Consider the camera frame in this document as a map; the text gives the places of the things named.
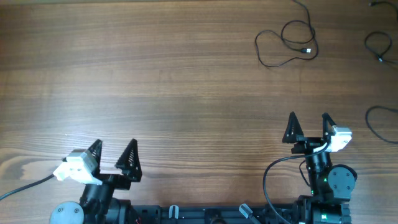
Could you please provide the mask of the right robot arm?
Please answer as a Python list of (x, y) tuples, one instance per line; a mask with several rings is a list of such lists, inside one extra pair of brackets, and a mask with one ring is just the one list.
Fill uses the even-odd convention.
[(330, 154), (342, 150), (352, 139), (348, 127), (338, 126), (324, 113), (323, 136), (306, 137), (295, 113), (289, 114), (283, 143), (293, 144), (293, 154), (305, 156), (311, 196), (301, 195), (292, 206), (292, 223), (349, 224), (352, 222), (348, 202), (357, 173), (343, 164), (334, 165)]

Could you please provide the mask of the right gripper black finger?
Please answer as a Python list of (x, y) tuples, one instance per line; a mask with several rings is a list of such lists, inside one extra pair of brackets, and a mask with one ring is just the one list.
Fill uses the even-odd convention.
[(296, 143), (299, 142), (304, 137), (299, 120), (294, 112), (289, 114), (289, 120), (287, 127), (282, 138), (283, 143)]
[(333, 132), (333, 127), (336, 124), (328, 113), (322, 114), (322, 128), (323, 139), (327, 139)]

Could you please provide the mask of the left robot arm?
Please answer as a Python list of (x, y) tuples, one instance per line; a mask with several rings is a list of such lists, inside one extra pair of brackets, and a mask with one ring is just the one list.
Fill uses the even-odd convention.
[(120, 174), (100, 171), (103, 142), (96, 140), (88, 149), (75, 149), (62, 160), (53, 172), (59, 181), (71, 178), (85, 185), (78, 202), (63, 202), (50, 215), (50, 223), (141, 223), (140, 215), (129, 200), (113, 197), (115, 190), (129, 190), (133, 182), (140, 182), (142, 170), (137, 141), (132, 139), (115, 168)]

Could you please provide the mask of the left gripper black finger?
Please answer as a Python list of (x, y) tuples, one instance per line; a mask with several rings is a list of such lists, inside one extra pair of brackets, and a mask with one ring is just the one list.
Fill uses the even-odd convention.
[(100, 173), (100, 161), (101, 161), (101, 151), (102, 151), (102, 140), (97, 139), (88, 150), (91, 152), (92, 156), (95, 158), (97, 163), (96, 169), (93, 171), (93, 174)]
[(132, 182), (140, 182), (142, 170), (138, 156), (137, 140), (131, 139), (122, 155), (119, 157), (115, 168), (120, 169), (122, 174)]

